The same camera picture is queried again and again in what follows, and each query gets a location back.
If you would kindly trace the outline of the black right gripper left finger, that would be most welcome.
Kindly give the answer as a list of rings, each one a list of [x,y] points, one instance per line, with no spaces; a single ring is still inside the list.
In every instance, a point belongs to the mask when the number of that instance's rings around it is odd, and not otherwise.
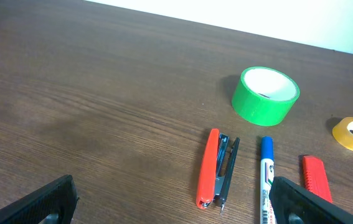
[[[68,224],[77,202],[73,177],[67,174],[0,209],[0,224]]]

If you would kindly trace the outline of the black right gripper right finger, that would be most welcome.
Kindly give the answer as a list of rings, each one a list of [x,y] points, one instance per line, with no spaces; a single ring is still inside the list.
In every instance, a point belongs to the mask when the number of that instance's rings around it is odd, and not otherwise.
[[[277,224],[353,224],[353,214],[285,177],[275,177],[270,201]]]

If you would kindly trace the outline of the orange utility knife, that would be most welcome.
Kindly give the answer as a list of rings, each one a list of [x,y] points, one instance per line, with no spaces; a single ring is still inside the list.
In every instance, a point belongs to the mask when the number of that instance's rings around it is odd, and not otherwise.
[[[332,203],[332,195],[323,161],[318,157],[305,155],[302,159],[302,165],[306,189]]]

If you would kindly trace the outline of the orange black stapler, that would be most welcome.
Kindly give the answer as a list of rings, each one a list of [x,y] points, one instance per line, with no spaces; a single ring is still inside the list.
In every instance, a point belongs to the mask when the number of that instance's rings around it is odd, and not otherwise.
[[[200,209],[206,209],[212,202],[216,202],[220,213],[224,212],[240,143],[239,138],[234,140],[225,172],[221,174],[229,140],[219,129],[210,130],[197,183],[196,205]]]

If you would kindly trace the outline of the green tape roll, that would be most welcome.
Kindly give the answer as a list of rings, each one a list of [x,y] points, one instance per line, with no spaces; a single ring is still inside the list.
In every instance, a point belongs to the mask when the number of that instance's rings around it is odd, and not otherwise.
[[[250,123],[276,126],[299,96],[299,86],[284,73],[268,67],[249,67],[240,75],[232,107]]]

